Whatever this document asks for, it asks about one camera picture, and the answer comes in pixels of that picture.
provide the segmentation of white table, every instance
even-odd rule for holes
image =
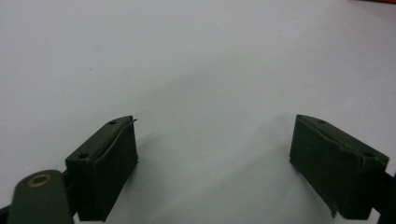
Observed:
[[[0,68],[1,207],[131,114],[139,163],[107,223],[376,223],[332,219],[292,168],[296,114],[396,171],[395,5],[6,0]]]

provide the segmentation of black object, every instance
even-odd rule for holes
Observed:
[[[132,116],[105,124],[67,159],[61,174],[48,170],[24,178],[0,224],[106,221],[137,164]]]
[[[396,223],[395,179],[385,173],[389,158],[330,123],[297,115],[290,162],[312,185],[332,215]]]

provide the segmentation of white surface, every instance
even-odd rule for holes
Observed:
[[[306,114],[396,171],[395,40],[396,6],[350,0],[1,1],[0,206],[132,114],[107,223],[376,223],[332,219],[289,150]]]

